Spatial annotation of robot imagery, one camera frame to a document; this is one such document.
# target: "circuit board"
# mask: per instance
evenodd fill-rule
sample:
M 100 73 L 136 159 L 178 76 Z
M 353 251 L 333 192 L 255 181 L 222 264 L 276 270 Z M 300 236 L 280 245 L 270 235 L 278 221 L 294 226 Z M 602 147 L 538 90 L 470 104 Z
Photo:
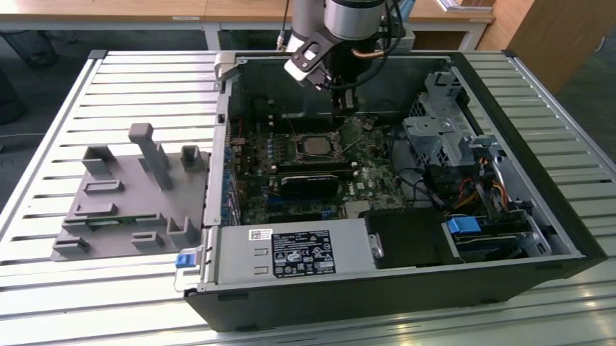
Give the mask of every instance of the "circuit board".
M 359 211 L 403 208 L 406 199 L 390 168 L 383 130 L 358 117 L 330 133 L 274 134 L 267 124 L 256 123 L 246 134 L 246 148 L 235 166 L 242 224 L 355 218 Z M 323 138 L 334 154 L 327 152 Z M 300 152 L 302 143 L 310 145 L 313 154 Z M 350 162 L 353 176 L 339 180 L 338 190 L 327 198 L 284 200 L 275 192 L 272 166 L 321 161 Z

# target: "wooden table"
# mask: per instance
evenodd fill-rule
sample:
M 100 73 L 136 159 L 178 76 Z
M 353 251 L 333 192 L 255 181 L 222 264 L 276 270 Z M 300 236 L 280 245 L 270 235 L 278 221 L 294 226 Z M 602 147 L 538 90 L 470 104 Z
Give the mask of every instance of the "wooden table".
M 208 0 L 203 26 L 208 49 L 220 49 L 220 30 L 279 30 L 284 4 L 286 0 Z M 291 10 L 290 6 L 287 22 L 292 19 Z M 446 12 L 437 0 L 417 0 L 410 16 L 417 36 L 414 47 L 473 50 L 486 25 L 493 21 L 492 14 Z
M 207 0 L 0 0 L 0 30 L 202 28 Z
M 220 30 L 278 30 L 286 0 L 0 0 L 0 30 L 203 30 L 219 50 Z M 445 12 L 417 0 L 417 49 L 474 49 L 492 14 Z

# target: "power supply label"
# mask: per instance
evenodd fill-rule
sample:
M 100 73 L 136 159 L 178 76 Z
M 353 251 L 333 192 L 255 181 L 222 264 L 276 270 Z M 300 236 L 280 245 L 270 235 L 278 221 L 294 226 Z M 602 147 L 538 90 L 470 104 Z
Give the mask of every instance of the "power supply label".
M 329 230 L 271 234 L 271 249 L 276 278 L 335 273 Z

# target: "motherboard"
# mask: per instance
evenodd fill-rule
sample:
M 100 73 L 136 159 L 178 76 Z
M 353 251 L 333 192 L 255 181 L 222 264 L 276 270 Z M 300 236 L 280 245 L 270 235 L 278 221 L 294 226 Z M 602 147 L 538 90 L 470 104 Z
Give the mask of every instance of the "motherboard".
M 232 143 L 242 224 L 357 218 L 363 211 L 403 208 L 389 138 L 390 126 L 369 115 L 318 125 L 291 117 L 242 124 Z

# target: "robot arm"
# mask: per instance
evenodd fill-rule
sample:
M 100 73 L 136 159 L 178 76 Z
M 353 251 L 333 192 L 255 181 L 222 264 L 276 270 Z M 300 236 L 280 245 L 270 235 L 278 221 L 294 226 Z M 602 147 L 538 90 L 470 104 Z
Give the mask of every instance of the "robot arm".
M 405 36 L 401 9 L 395 0 L 294 0 L 294 13 L 287 46 L 294 54 L 284 69 L 300 84 L 330 90 L 334 103 L 347 108 L 354 89 L 378 74 Z M 379 40 L 383 50 L 374 51 Z M 363 74 L 379 57 L 377 68 Z

